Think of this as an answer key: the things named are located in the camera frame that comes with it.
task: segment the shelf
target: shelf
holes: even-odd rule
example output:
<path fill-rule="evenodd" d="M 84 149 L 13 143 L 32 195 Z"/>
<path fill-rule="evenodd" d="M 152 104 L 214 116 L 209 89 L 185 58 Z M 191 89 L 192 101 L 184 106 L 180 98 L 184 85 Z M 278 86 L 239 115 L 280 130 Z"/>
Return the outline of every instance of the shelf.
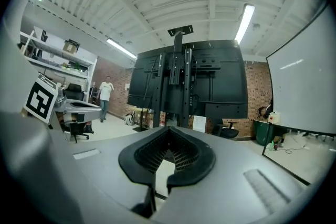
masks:
<path fill-rule="evenodd" d="M 56 48 L 54 46 L 51 46 L 51 45 L 45 43 L 44 41 L 37 39 L 36 37 L 30 36 L 30 35 L 28 35 L 26 33 L 23 33 L 23 32 L 20 32 L 20 34 L 21 34 L 21 36 L 24 36 L 26 38 L 30 37 L 31 40 L 35 41 L 36 48 L 41 49 L 43 51 L 46 51 L 50 54 L 54 54 L 58 57 L 64 58 L 64 59 L 72 61 L 72 62 L 77 62 L 80 65 L 86 66 L 86 67 L 94 64 L 93 62 L 91 62 L 89 60 L 85 60 L 83 58 L 78 58 L 75 55 L 73 55 L 73 54 L 71 54 L 67 51 Z"/>
<path fill-rule="evenodd" d="M 73 72 L 73 71 L 63 69 L 63 68 L 55 67 L 55 66 L 49 65 L 45 62 L 41 62 L 41 61 L 35 60 L 33 58 L 29 58 L 27 56 L 25 56 L 25 58 L 34 65 L 42 66 L 42 67 L 52 69 L 52 70 L 55 70 L 55 71 L 58 71 L 58 72 L 62 72 L 62 73 L 65 73 L 65 74 L 69 74 L 71 76 L 78 77 L 78 78 L 83 78 L 83 79 L 88 79 L 89 78 L 87 75 L 82 75 L 82 74 L 77 73 L 77 72 Z"/>

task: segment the brick wall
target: brick wall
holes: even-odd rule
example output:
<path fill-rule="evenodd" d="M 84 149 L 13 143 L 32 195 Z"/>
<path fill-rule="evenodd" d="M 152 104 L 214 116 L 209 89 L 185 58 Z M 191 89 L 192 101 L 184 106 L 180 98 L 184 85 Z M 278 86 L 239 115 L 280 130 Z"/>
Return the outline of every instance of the brick wall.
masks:
<path fill-rule="evenodd" d="M 114 87 L 110 97 L 109 112 L 124 117 L 129 113 L 129 105 L 126 104 L 128 91 L 125 91 L 125 84 L 131 81 L 132 69 L 119 67 L 99 57 L 92 77 L 92 81 L 96 82 L 97 88 L 106 76 L 111 77 Z"/>
<path fill-rule="evenodd" d="M 248 119 L 237 120 L 234 128 L 239 130 L 238 136 L 253 136 L 253 120 L 258 118 L 257 109 L 261 106 L 268 106 L 272 95 L 270 74 L 267 63 L 245 62 L 245 72 L 248 91 Z M 130 112 L 129 105 L 126 104 L 128 91 L 125 91 L 125 84 L 130 83 L 132 69 L 121 68 L 109 61 L 98 58 L 96 69 L 93 74 L 93 81 L 99 87 L 104 78 L 109 75 L 112 79 L 114 92 L 109 103 L 109 112 L 117 116 L 124 117 Z M 207 120 L 206 132 L 212 130 L 212 122 Z"/>

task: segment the black and white marker sign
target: black and white marker sign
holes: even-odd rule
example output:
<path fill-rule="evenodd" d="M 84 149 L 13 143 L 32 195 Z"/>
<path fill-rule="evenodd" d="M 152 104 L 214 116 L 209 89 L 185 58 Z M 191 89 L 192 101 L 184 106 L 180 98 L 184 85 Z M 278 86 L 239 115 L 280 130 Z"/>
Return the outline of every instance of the black and white marker sign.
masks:
<path fill-rule="evenodd" d="M 49 123 L 57 95 L 57 85 L 40 74 L 30 90 L 24 108 L 36 118 Z"/>

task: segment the black chair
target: black chair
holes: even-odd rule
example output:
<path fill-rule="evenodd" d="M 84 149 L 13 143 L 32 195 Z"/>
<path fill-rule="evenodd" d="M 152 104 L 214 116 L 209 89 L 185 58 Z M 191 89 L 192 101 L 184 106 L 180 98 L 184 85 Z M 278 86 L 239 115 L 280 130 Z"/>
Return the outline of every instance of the black chair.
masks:
<path fill-rule="evenodd" d="M 84 100 L 84 93 L 82 92 L 82 87 L 77 84 L 70 83 L 68 88 L 65 90 L 65 95 L 68 99 L 75 99 L 79 101 Z M 85 136 L 86 139 L 89 139 L 87 134 L 83 134 L 83 130 L 86 123 L 71 123 L 70 124 L 70 134 L 74 136 L 77 143 L 76 135 Z"/>
<path fill-rule="evenodd" d="M 212 130 L 213 135 L 220 136 L 223 138 L 235 138 L 239 134 L 239 131 L 237 129 L 232 129 L 233 124 L 237 123 L 235 121 L 229 122 L 230 124 L 229 128 L 223 128 L 225 124 L 223 124 L 222 119 L 212 119 L 212 122 L 214 126 Z"/>

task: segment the white t-shirt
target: white t-shirt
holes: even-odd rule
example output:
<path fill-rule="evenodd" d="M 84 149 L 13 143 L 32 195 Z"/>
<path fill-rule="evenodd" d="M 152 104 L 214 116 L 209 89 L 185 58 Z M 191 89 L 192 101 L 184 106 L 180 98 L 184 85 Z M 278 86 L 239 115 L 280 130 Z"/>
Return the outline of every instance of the white t-shirt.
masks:
<path fill-rule="evenodd" d="M 113 87 L 111 82 L 107 83 L 107 82 L 104 81 L 100 85 L 99 90 L 101 90 L 100 100 L 109 101 L 110 100 L 110 93 L 111 93 L 112 90 L 114 91 L 114 87 Z"/>

